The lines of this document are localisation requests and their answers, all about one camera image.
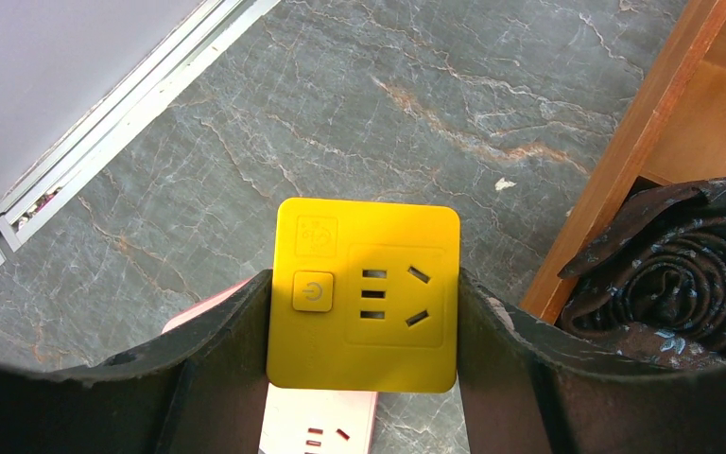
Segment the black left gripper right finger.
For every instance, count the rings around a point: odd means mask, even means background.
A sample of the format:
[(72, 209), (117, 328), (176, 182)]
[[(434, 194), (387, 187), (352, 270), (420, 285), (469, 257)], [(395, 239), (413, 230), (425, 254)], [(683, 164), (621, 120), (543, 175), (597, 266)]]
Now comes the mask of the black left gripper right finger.
[(626, 358), (458, 280), (458, 384), (474, 453), (726, 453), (726, 364)]

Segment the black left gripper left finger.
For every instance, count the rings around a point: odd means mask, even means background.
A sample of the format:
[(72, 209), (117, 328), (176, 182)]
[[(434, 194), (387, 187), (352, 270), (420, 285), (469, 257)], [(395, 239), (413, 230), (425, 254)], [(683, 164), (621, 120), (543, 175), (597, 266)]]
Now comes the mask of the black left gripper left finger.
[(255, 453), (271, 271), (94, 366), (0, 364), (0, 453)]

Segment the yellow cube socket adapter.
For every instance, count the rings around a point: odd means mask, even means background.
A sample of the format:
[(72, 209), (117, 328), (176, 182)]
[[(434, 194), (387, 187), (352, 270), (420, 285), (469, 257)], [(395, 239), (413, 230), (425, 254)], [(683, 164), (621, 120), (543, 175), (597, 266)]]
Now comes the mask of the yellow cube socket adapter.
[(445, 393), (457, 379), (460, 219), (311, 198), (277, 213), (267, 375), (280, 388)]

